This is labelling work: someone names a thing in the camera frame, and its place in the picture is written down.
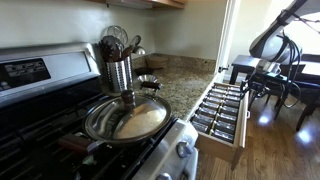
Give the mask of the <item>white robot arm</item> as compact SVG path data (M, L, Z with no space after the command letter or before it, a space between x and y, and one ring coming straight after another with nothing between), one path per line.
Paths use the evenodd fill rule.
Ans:
M288 79L278 78L281 65L291 66L293 62L301 59L302 48L290 39L284 28L293 20L302 19L303 15L320 11L320 0L293 0L293 2L277 16L271 25L261 33L250 45L249 53L258 58L250 78L243 81L241 90L254 90L256 97L263 97L270 92L267 82L276 82L289 86L292 82Z

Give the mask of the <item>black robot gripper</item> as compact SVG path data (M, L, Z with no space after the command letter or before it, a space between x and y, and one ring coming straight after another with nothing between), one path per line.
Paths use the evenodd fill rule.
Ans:
M282 85L274 73L259 73L254 70L240 84L241 96L248 91L254 91L255 98L262 98L265 95L281 97Z

